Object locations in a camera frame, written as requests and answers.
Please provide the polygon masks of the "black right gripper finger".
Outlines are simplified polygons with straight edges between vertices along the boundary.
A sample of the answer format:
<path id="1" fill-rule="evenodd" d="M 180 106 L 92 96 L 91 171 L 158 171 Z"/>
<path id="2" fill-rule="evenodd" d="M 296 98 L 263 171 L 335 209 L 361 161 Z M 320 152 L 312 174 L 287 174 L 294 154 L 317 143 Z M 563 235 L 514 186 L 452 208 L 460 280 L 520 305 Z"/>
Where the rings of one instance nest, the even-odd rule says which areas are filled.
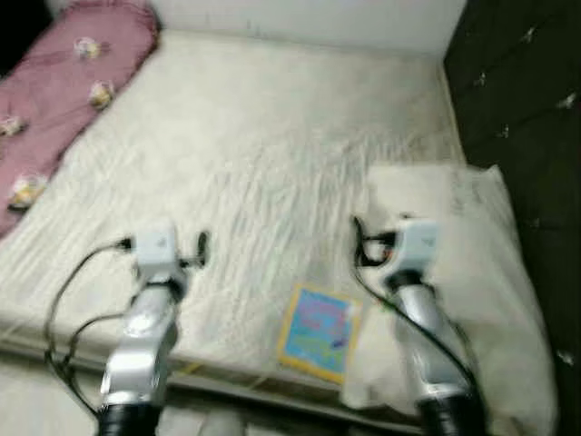
<path id="1" fill-rule="evenodd" d="M 367 235 L 365 233 L 364 224 L 358 216 L 351 216 L 351 224 L 353 229 L 353 262 L 356 267 L 372 266 L 372 259 L 367 257 L 365 250 L 365 243 Z"/>

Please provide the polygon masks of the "colourful children's book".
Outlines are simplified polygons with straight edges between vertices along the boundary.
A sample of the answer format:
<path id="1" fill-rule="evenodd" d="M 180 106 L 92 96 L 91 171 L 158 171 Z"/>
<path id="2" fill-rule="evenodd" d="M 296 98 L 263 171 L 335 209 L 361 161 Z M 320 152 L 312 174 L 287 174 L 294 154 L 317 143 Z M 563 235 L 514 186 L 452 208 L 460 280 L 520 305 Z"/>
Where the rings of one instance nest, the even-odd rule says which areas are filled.
<path id="1" fill-rule="evenodd" d="M 279 365 L 341 385 L 363 312 L 352 296 L 299 283 L 280 325 L 275 346 Z"/>

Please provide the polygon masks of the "white pillow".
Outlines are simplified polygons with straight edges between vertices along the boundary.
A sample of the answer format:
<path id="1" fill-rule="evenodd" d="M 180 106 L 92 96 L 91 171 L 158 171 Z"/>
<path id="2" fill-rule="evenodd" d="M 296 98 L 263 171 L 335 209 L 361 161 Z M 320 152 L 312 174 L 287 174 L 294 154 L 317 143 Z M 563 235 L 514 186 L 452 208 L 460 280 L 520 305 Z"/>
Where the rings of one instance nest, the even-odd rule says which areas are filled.
<path id="1" fill-rule="evenodd" d="M 375 163 L 358 208 L 370 229 L 402 214 L 439 224 L 425 279 L 472 349 L 495 436 L 555 436 L 555 370 L 534 286 L 496 167 Z"/>

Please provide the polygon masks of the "grey quilted mattress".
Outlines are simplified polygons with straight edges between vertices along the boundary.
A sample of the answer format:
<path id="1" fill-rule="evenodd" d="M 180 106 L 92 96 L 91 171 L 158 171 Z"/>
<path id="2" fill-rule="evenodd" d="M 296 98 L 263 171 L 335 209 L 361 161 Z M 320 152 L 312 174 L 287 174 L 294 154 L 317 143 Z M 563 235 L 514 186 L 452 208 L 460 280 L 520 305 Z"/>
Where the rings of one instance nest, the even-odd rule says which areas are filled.
<path id="1" fill-rule="evenodd" d="M 209 234 L 180 303 L 175 369 L 335 407 L 336 383 L 282 369 L 295 288 L 361 298 L 351 216 L 376 163 L 462 163 L 441 65 L 417 55 L 163 32 L 157 50 L 0 238 L 0 344 L 41 358 L 134 295 L 127 253 L 96 246 L 171 223 L 183 253 Z"/>

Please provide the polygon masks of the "maroon printed blanket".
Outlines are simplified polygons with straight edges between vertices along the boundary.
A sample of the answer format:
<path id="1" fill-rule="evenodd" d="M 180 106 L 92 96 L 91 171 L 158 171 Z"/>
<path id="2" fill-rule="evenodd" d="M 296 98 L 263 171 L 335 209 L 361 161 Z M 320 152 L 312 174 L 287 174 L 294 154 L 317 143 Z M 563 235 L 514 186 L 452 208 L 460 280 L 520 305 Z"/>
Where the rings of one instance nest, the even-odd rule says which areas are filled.
<path id="1" fill-rule="evenodd" d="M 0 238 L 157 46 L 148 0 L 72 0 L 0 80 Z"/>

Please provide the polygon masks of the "dark tufted headboard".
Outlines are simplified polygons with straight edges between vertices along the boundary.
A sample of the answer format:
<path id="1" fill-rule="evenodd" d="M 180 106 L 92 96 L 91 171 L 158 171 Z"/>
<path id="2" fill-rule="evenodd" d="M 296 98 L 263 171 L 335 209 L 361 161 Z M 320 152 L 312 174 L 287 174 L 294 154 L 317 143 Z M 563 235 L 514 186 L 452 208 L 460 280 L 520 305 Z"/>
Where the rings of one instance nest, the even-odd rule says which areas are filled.
<path id="1" fill-rule="evenodd" d="M 549 436 L 580 436 L 565 283 L 568 98 L 578 87 L 580 17 L 578 0 L 467 0 L 443 61 L 462 150 L 471 164 L 502 171 L 547 325 L 557 389 Z"/>

